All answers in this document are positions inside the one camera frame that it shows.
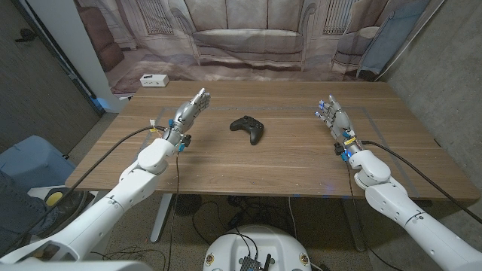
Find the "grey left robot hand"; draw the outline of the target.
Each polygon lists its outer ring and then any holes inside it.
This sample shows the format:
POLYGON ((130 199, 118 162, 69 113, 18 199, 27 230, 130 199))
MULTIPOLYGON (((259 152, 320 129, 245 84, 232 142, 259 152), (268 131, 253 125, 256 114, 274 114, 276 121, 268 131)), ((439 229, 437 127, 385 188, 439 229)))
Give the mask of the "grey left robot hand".
POLYGON ((163 139, 177 145, 182 136, 193 126, 197 116, 209 107, 209 103, 210 94, 206 92, 205 88, 202 88, 193 99, 183 103, 177 109, 169 129, 163 134, 163 139))

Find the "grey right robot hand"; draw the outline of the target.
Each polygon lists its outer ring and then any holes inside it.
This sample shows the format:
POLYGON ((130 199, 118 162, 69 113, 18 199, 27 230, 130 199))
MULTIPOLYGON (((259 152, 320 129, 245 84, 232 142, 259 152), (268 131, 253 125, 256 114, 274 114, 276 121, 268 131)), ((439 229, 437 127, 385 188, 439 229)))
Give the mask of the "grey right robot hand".
POLYGON ((356 138, 351 120, 331 94, 327 101, 319 101, 319 109, 316 116, 330 129, 330 133, 335 139, 336 155, 347 160, 353 154, 363 150, 361 143, 356 138))

